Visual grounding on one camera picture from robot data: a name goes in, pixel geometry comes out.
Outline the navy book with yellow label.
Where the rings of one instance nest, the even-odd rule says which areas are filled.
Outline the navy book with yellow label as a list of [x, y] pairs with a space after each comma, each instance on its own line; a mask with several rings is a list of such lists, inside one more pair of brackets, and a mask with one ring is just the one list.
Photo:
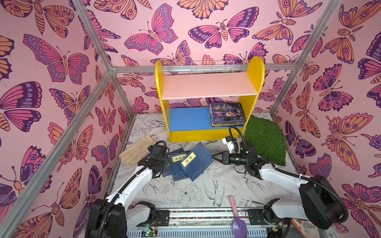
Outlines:
[[203, 174], [212, 162], [212, 153], [202, 142], [199, 142], [186, 157], [179, 162], [179, 165], [190, 180], [194, 181]]

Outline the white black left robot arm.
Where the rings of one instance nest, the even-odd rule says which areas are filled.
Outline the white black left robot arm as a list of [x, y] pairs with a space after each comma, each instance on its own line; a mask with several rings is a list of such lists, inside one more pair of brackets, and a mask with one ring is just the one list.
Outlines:
[[155, 205], [139, 202], [129, 206], [143, 187], [169, 166], [166, 142], [160, 140], [148, 147], [128, 180], [105, 199], [96, 199], [90, 206], [85, 230], [86, 238], [126, 238], [130, 229], [154, 220]]

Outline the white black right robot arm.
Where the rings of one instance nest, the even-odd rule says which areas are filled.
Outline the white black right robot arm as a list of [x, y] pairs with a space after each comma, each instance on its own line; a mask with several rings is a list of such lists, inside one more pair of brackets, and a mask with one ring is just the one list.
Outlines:
[[214, 154], [214, 160], [223, 165], [243, 166], [246, 174], [299, 195], [298, 200], [274, 198], [266, 203], [262, 208], [266, 223], [275, 224], [284, 218], [298, 219], [327, 230], [334, 224], [347, 221], [348, 209], [325, 177], [309, 177], [285, 171], [271, 160], [257, 157], [255, 146], [245, 140], [236, 127], [229, 127], [219, 133], [217, 138], [222, 140], [228, 150]]

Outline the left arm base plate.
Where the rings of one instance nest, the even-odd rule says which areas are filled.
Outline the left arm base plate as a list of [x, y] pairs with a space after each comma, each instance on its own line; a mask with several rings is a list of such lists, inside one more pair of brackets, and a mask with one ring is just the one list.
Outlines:
[[150, 227], [168, 227], [170, 220], [169, 210], [157, 210], [154, 215], [153, 222], [149, 225]]

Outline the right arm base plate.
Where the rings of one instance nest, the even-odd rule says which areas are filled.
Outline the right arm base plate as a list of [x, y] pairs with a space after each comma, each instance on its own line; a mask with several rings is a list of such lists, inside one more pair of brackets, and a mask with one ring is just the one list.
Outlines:
[[277, 217], [271, 209], [254, 208], [248, 209], [246, 215], [251, 225], [282, 225], [282, 219]]

